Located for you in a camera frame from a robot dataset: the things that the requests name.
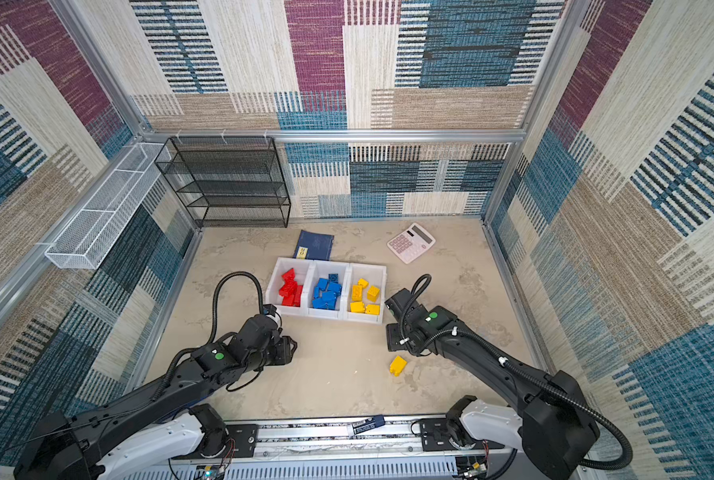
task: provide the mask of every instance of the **black wire mesh shelf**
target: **black wire mesh shelf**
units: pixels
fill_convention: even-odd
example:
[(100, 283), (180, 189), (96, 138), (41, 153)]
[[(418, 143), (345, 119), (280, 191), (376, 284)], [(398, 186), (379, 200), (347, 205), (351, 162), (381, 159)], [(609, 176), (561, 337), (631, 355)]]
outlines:
[(169, 138), (156, 165), (198, 226), (288, 226), (274, 139)]

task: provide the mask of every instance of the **metal mesh rack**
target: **metal mesh rack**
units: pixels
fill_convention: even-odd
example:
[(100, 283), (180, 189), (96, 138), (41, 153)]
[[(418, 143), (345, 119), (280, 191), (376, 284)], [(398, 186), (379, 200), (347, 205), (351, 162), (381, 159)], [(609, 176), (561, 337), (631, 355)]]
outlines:
[(140, 143), (128, 152), (45, 251), (55, 266), (95, 270), (102, 264), (159, 176), (155, 156), (170, 155), (161, 147)]
[(169, 138), (155, 162), (198, 226), (288, 226), (274, 139)]

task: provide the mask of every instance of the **blue notebook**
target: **blue notebook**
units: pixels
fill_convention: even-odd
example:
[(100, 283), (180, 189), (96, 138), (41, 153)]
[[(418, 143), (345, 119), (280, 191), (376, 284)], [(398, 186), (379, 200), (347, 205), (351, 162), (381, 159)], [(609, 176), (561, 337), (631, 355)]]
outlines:
[(330, 251), (333, 248), (333, 235), (313, 234), (301, 230), (299, 243), (295, 245), (293, 258), (306, 258), (308, 260), (330, 260)]

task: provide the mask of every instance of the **marbled surface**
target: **marbled surface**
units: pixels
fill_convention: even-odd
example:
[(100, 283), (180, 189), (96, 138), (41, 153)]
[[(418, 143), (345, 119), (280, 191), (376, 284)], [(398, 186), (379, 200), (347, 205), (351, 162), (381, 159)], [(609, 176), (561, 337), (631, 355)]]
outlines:
[[(421, 274), (432, 283), (420, 301), (442, 305), (467, 325), (521, 360), (529, 360), (506, 290), (479, 220), (430, 217), (419, 222), (437, 239), (427, 254), (403, 264), (386, 246), (408, 220), (291, 224), (279, 228), (208, 228), (173, 315), (155, 354), (148, 380), (162, 375), (182, 348), (205, 342), (210, 332), (213, 289), (222, 276), (246, 270), (264, 290), (278, 256), (291, 256), (301, 229), (335, 235), (331, 260), (387, 265), (387, 296), (410, 288)], [(219, 335), (237, 331), (255, 313), (256, 295), (247, 279), (225, 284), (219, 299)], [(384, 323), (393, 322), (386, 312)], [(210, 403), (226, 419), (293, 418), (446, 412), (463, 395), (504, 401), (453, 362), (414, 358), (399, 377), (389, 373), (395, 353), (386, 349), (382, 326), (303, 317), (283, 318), (285, 334), (298, 343), (293, 362), (268, 367), (236, 393), (219, 390)], [(252, 378), (247, 373), (240, 379)]]

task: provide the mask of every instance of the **patterned carpet wall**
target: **patterned carpet wall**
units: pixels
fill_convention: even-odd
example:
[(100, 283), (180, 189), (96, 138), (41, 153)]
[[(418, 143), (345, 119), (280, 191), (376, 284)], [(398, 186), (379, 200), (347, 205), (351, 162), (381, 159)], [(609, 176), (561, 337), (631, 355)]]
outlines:
[(0, 2), (0, 283), (130, 138), (48, 2)]
[(293, 218), (485, 212), (509, 144), (278, 143)]
[(0, 450), (47, 412), (71, 416), (123, 393), (192, 235), (158, 180), (98, 270), (49, 267), (0, 330)]
[(714, 479), (714, 0), (593, 0), (564, 62), (498, 243), (552, 368), (634, 446), (609, 477)]
[(564, 0), (76, 0), (151, 127), (517, 128)]

